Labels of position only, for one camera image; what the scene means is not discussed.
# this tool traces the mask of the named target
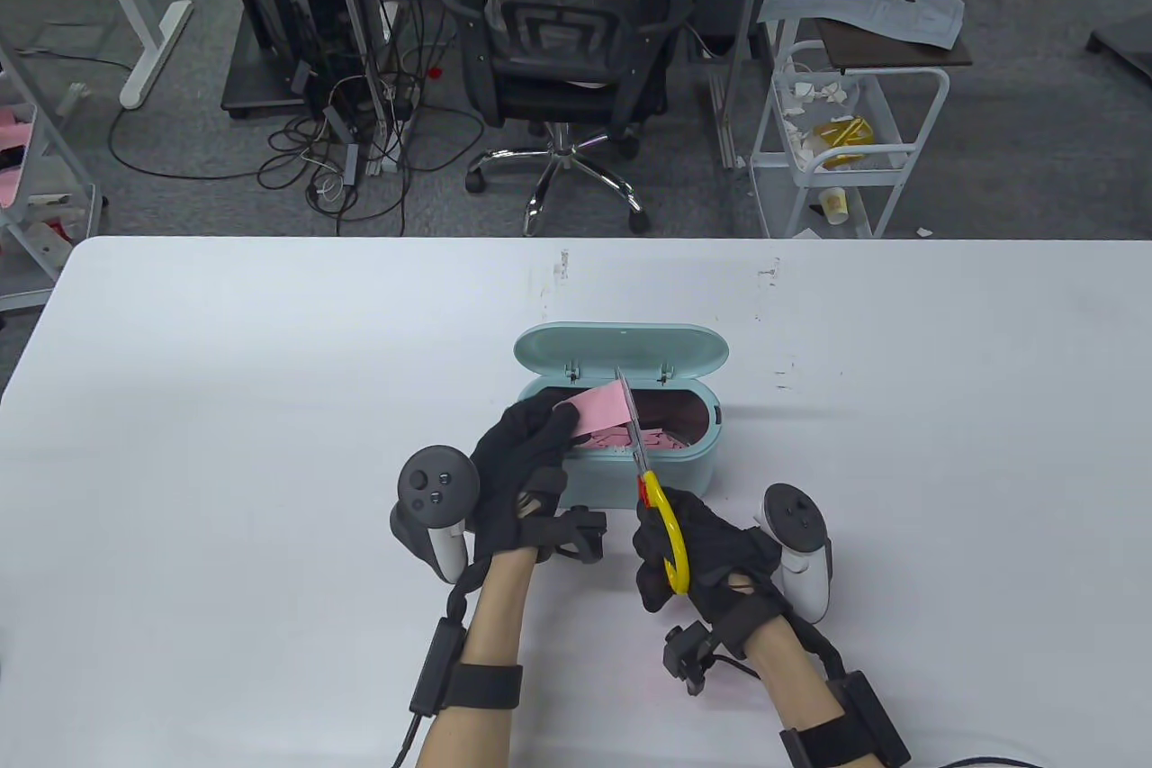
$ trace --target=black glove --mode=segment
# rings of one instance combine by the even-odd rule
[[[780,545],[760,529],[741,531],[713,514],[704,501],[689,492],[665,488],[688,548],[690,581],[688,599],[710,624],[717,624],[748,594],[728,585],[728,577],[742,575],[751,583],[751,591],[764,598],[778,615],[789,609],[788,601],[772,583],[772,573],[780,567]],[[672,558],[672,546],[660,515],[643,503],[636,507],[639,530],[632,535],[632,546],[644,563],[636,571],[644,608],[659,611],[672,598],[672,587],[664,562]]]
[[[579,411],[554,405],[555,397],[547,394],[517,402],[477,443],[472,463],[480,476],[480,497],[467,525],[476,532],[476,561],[521,548],[522,507],[531,509],[526,518],[555,516],[568,486],[560,464],[571,448]],[[525,505],[522,494],[535,503]]]

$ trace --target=yellow scissor handle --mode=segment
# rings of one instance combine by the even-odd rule
[[[680,531],[680,523],[676,522],[676,515],[672,511],[672,504],[668,503],[668,499],[664,494],[655,473],[652,471],[645,472],[641,479],[644,482],[644,492],[647,494],[649,505],[654,505],[660,514],[660,518],[664,519],[664,529],[668,532],[668,542],[672,543],[672,561],[669,562],[667,558],[664,561],[664,569],[668,575],[668,584],[670,584],[672,591],[676,594],[687,594],[689,579],[688,547],[684,546],[684,535]]]

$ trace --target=chair wheel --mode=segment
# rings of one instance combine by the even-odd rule
[[[650,220],[645,210],[641,210],[638,213],[628,214],[628,229],[629,231],[636,234],[637,237],[652,229],[652,220]]]
[[[622,142],[616,142],[616,152],[619,152],[621,159],[628,159],[629,162],[639,154],[641,151],[641,138],[629,137],[622,139]]]
[[[464,189],[470,196],[478,196],[487,187],[487,181],[479,169],[464,175]]]

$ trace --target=yellow package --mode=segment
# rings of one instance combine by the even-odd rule
[[[851,117],[846,121],[825,122],[824,126],[816,127],[805,143],[811,147],[812,154],[819,155],[836,146],[865,146],[876,143],[876,132],[866,119]],[[850,162],[858,162],[859,159],[864,159],[864,155],[836,155],[835,159],[828,159],[827,162],[824,162],[824,167],[847,166]]]

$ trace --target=white desk leg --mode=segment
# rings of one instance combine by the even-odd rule
[[[144,45],[141,59],[132,67],[132,73],[120,90],[120,105],[134,111],[144,105],[147,93],[156,84],[160,69],[168,60],[172,48],[180,39],[189,15],[192,14],[192,1],[181,0],[168,6],[164,18],[158,18],[152,2],[149,0],[118,0],[124,10],[128,23],[136,32],[137,39]]]

